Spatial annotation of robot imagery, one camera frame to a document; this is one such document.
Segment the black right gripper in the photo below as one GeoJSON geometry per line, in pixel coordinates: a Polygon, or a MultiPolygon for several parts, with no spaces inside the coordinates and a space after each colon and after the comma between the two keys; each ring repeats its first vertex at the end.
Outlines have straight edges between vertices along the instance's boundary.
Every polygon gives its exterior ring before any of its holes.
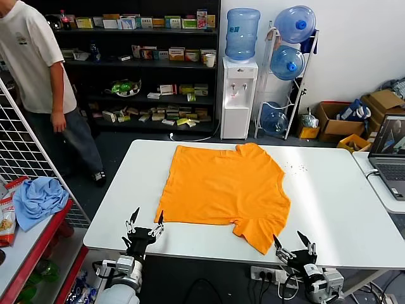
{"type": "Polygon", "coordinates": [[[275,254],[279,260],[287,262],[288,267],[292,269],[303,269],[307,264],[316,263],[316,255],[310,255],[310,253],[316,253],[316,243],[312,243],[308,237],[300,231],[297,231],[297,234],[305,247],[307,247],[307,250],[295,250],[291,253],[281,245],[276,235],[273,235],[275,254]]]}

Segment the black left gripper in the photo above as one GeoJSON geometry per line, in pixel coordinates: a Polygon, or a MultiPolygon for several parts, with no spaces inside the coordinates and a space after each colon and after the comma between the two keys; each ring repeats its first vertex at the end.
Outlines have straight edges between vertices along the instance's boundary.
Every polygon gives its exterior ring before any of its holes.
{"type": "Polygon", "coordinates": [[[158,223],[153,229],[137,227],[135,228],[135,221],[137,219],[140,208],[138,207],[130,219],[125,222],[127,228],[127,237],[123,236],[122,239],[127,247],[126,255],[130,257],[143,257],[146,252],[146,248],[150,244],[156,242],[156,238],[159,238],[164,231],[163,224],[163,211],[161,211],[158,223]]]}

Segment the person's bare hand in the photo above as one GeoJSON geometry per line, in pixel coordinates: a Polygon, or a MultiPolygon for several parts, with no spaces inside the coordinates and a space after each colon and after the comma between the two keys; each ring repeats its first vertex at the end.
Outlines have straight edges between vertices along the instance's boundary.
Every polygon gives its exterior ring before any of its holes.
{"type": "Polygon", "coordinates": [[[55,133],[66,130],[66,119],[62,111],[53,111],[51,113],[51,122],[55,133]]]}

